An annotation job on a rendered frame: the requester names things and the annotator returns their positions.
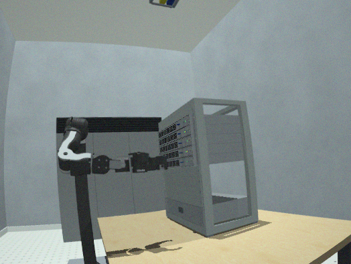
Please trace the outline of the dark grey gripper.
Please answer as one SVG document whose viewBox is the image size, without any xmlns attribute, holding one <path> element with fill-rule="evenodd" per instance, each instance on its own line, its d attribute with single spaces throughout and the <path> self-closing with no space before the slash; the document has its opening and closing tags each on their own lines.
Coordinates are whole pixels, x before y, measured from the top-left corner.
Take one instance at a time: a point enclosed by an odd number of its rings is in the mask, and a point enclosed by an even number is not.
<svg viewBox="0 0 351 264">
<path fill-rule="evenodd" d="M 149 153 L 140 151 L 135 153 L 129 153 L 129 155 L 126 156 L 117 156 L 117 158 L 120 157 L 131 158 L 131 169 L 133 170 L 133 173 L 160 170 L 159 165 L 164 165 L 164 169 L 167 170 L 166 155 L 157 155 L 155 157 L 150 157 Z"/>
</svg>

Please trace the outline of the grey server rack frame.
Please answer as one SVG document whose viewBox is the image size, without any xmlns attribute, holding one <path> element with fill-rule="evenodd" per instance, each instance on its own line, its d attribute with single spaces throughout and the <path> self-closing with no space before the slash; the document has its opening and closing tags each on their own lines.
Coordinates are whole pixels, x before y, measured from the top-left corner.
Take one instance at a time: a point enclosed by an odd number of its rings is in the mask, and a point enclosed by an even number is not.
<svg viewBox="0 0 351 264">
<path fill-rule="evenodd" d="M 203 105 L 228 107 L 204 115 Z M 161 165 L 167 217 L 206 237 L 258 222 L 246 101 L 193 98 L 158 125 L 159 155 L 167 156 L 167 170 Z M 209 164 L 243 160 L 247 196 L 212 193 Z"/>
</svg>

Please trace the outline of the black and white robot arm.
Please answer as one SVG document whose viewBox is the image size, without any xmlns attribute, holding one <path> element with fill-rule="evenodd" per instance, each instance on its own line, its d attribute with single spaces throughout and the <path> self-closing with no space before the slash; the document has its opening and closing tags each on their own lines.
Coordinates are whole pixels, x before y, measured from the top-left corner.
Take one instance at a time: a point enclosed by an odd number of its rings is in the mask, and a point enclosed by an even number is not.
<svg viewBox="0 0 351 264">
<path fill-rule="evenodd" d="M 70 174 L 71 176 L 90 174 L 90 167 L 92 168 L 92 174 L 107 173 L 110 169 L 114 169 L 121 175 L 130 172 L 128 157 L 112 160 L 105 154 L 74 153 L 81 143 L 86 143 L 87 136 L 88 122 L 86 119 L 78 117 L 67 119 L 64 138 L 58 148 L 59 167 L 63 174 Z"/>
</svg>

